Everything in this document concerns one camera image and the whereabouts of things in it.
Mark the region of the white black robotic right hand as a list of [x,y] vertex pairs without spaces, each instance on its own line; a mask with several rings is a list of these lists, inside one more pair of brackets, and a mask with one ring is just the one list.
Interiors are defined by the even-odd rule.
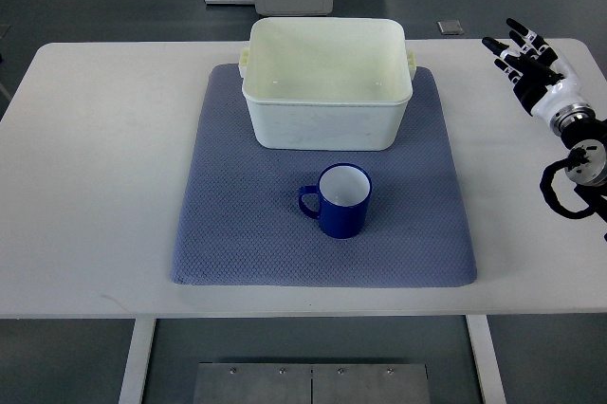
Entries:
[[534,30],[508,18],[509,46],[492,37],[482,44],[494,56],[494,64],[506,74],[513,93],[525,112],[543,120],[560,136],[575,121],[594,119],[591,104],[580,94],[577,72],[566,58]]

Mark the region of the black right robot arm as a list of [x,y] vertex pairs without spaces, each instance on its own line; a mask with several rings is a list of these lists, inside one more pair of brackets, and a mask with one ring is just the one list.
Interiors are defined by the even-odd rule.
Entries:
[[[606,221],[606,120],[596,119],[593,110],[580,107],[558,114],[554,126],[568,155],[543,171],[540,190],[545,203],[567,219],[596,215]],[[553,188],[559,171],[575,184],[574,193],[586,204],[582,210],[571,211],[560,202]]]

